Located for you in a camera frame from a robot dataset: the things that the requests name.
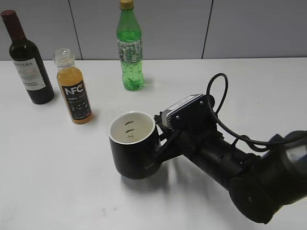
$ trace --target white label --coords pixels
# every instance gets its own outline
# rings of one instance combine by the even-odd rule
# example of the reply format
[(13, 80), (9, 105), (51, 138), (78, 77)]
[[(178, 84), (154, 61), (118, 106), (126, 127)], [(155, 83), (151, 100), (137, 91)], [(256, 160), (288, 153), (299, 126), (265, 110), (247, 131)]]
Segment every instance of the white label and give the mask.
[(174, 110), (177, 109), (179, 106), (183, 105), (185, 102), (191, 100), (192, 98), (194, 98), (195, 96), (188, 96), (184, 99), (182, 99), (180, 102), (177, 102), (176, 104), (174, 104), (172, 107), (169, 107), (169, 110)]
[(45, 88), (44, 79), (38, 69), (35, 58), (27, 61), (14, 61), (13, 63), (27, 90), (40, 90)]
[(139, 39), (134, 42), (118, 42), (119, 59), (127, 63), (136, 63), (142, 60), (142, 40)]

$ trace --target bottle cap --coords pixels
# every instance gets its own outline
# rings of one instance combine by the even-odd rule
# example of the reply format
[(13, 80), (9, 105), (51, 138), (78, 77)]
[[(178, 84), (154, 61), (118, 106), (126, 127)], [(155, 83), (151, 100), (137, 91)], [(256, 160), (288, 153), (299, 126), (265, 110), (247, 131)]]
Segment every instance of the bottle cap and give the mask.
[(122, 10), (131, 10), (133, 9), (133, 0), (119, 0), (120, 8)]
[(15, 11), (3, 11), (1, 17), (12, 40), (25, 38), (23, 28)]
[(75, 63), (75, 56), (70, 49), (58, 49), (53, 54), (53, 61), (59, 68), (67, 68)]

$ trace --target white table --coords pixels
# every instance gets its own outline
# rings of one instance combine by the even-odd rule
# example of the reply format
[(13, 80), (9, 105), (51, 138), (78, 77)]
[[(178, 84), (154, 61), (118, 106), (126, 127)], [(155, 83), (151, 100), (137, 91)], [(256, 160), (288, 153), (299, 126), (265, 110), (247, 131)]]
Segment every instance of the white table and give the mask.
[[(283, 207), (268, 225), (256, 224), (184, 157), (164, 163), (152, 178), (122, 178), (108, 126), (127, 111), (158, 114), (205, 92), (209, 78), (224, 72), (229, 93), (220, 118), (231, 129), (260, 140), (307, 130), (307, 58), (145, 61), (147, 85), (139, 92), (123, 88), (118, 61), (77, 61), (94, 112), (84, 125), (70, 121), (57, 68), (45, 65), (56, 97), (35, 105), (13, 64), (0, 62), (1, 230), (306, 229), (306, 199)], [(220, 79), (212, 90), (217, 102), (223, 90)], [(238, 147), (251, 152), (243, 142)]]

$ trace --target bottle label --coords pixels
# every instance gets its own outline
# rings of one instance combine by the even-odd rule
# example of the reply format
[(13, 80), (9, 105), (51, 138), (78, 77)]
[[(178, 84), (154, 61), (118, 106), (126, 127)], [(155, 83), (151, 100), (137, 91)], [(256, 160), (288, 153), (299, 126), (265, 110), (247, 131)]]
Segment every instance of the bottle label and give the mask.
[(62, 90), (74, 120), (83, 120), (91, 115), (92, 111), (83, 81), (72, 86), (62, 86)]
[(35, 91), (46, 87), (35, 58), (27, 61), (13, 60), (13, 63), (27, 90)]
[(142, 40), (134, 42), (118, 42), (119, 59), (126, 63), (136, 63), (143, 59)]

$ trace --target orange juice bottle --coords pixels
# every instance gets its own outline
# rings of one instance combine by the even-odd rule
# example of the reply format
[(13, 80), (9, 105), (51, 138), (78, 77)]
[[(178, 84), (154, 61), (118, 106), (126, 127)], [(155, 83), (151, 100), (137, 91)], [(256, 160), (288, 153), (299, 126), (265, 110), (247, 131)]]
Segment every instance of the orange juice bottle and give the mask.
[(53, 55), (53, 60), (59, 69), (58, 83), (72, 122), (76, 124), (89, 122), (93, 114), (82, 73), (75, 67), (75, 56), (69, 49), (58, 49)]

